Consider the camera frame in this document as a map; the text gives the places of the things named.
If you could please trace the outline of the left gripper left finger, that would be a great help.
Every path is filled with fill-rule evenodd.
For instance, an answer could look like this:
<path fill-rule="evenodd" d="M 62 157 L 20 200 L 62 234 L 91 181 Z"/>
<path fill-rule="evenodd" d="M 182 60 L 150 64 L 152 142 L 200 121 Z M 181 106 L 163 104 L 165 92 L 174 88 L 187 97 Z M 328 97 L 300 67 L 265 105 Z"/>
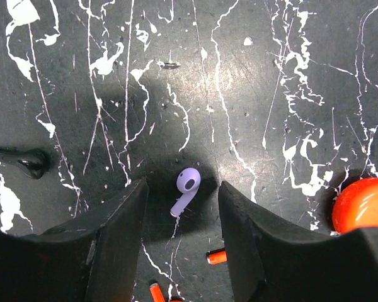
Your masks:
<path fill-rule="evenodd" d="M 41 235 L 0 231 L 0 301 L 130 301 L 148 193 L 139 179 Z"/>

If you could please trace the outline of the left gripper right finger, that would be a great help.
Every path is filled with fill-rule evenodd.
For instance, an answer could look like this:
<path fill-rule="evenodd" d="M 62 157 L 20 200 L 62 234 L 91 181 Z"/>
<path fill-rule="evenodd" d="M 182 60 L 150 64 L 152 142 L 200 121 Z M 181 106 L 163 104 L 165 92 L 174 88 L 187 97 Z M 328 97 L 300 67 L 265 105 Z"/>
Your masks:
<path fill-rule="evenodd" d="M 218 202 L 236 301 L 378 301 L 378 227 L 314 232 L 226 181 Z"/>

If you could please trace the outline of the purple earbud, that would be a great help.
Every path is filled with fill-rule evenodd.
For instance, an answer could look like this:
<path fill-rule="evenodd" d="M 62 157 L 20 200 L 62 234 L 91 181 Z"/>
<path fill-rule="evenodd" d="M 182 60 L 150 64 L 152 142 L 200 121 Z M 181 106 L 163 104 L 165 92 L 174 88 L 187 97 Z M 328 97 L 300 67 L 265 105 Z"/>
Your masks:
<path fill-rule="evenodd" d="M 201 184 L 201 175 L 195 168 L 188 167 L 182 170 L 176 180 L 176 187 L 182 193 L 181 197 L 170 209 L 173 217 L 179 217 L 189 203 L 194 199 Z"/>

